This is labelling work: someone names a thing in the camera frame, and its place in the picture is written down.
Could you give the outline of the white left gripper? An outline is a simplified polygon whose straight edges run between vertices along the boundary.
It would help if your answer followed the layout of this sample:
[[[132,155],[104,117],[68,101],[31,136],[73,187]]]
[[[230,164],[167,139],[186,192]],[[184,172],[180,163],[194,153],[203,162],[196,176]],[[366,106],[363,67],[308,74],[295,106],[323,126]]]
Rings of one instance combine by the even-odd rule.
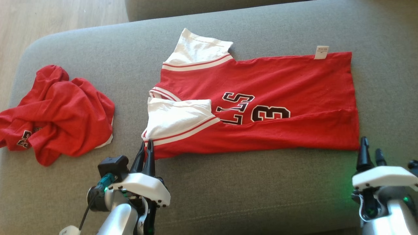
[[[108,173],[88,191],[88,209],[109,212],[97,235],[155,235],[157,209],[169,206],[170,200],[163,182],[155,178],[153,140],[146,147],[142,142],[122,182],[114,182]]]

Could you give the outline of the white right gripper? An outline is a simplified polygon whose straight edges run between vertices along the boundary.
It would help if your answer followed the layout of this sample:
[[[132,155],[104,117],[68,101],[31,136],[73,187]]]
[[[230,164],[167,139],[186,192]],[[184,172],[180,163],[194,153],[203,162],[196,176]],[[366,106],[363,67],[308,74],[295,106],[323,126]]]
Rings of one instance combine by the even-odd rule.
[[[418,178],[399,166],[387,166],[382,149],[375,150],[374,166],[369,141],[361,137],[351,197],[359,203],[360,220],[418,220],[417,204],[409,189],[418,193]]]

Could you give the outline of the red basketball jersey white sleeves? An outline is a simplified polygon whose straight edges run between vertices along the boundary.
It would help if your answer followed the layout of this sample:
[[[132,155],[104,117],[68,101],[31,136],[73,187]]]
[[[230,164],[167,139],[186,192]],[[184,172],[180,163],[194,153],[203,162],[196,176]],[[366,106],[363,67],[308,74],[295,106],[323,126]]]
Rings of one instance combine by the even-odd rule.
[[[156,159],[273,149],[357,150],[352,52],[236,60],[184,28],[149,90],[141,137]]]

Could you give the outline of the large sofa seat cushion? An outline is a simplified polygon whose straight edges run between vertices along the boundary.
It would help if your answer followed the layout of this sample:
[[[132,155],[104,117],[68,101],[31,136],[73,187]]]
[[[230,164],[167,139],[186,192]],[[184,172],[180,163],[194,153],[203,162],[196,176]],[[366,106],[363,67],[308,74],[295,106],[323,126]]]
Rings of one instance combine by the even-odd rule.
[[[33,150],[0,157],[0,235],[58,235],[79,226],[97,165],[133,162],[147,123],[148,91],[184,28],[234,42],[236,60],[352,52],[360,134],[388,164],[418,160],[418,0],[315,0],[158,18],[45,36],[24,52],[10,106],[43,66],[88,79],[116,106],[111,144],[40,165]],[[156,235],[356,235],[351,199],[357,153],[280,149],[158,160],[171,193]]]

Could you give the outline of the adjoining sofa seat cushion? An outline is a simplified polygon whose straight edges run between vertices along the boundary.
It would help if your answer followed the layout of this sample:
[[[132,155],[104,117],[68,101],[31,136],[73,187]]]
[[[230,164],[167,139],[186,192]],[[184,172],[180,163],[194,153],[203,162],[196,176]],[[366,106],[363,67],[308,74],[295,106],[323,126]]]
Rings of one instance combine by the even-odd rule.
[[[130,22],[311,0],[124,0]]]

